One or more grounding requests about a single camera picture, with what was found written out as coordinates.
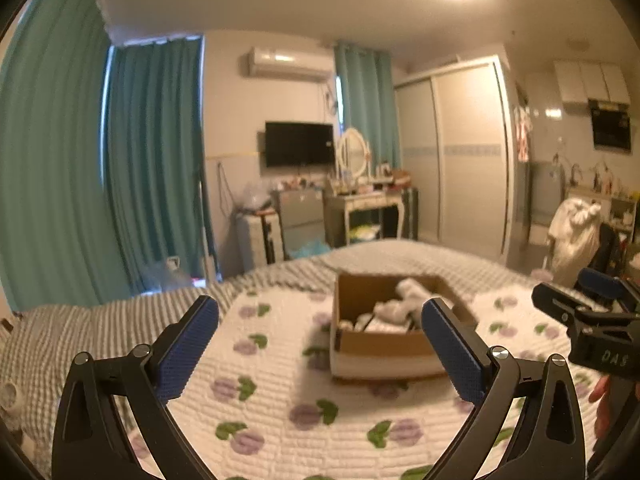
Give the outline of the person's right hand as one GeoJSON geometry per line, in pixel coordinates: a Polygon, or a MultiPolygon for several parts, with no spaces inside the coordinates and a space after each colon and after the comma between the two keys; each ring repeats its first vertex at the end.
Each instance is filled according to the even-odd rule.
{"type": "Polygon", "coordinates": [[[591,391],[588,402],[597,404],[597,417],[594,422],[594,435],[598,440],[602,439],[608,431],[611,422],[610,404],[608,398],[611,391],[611,376],[603,376],[591,391]]]}

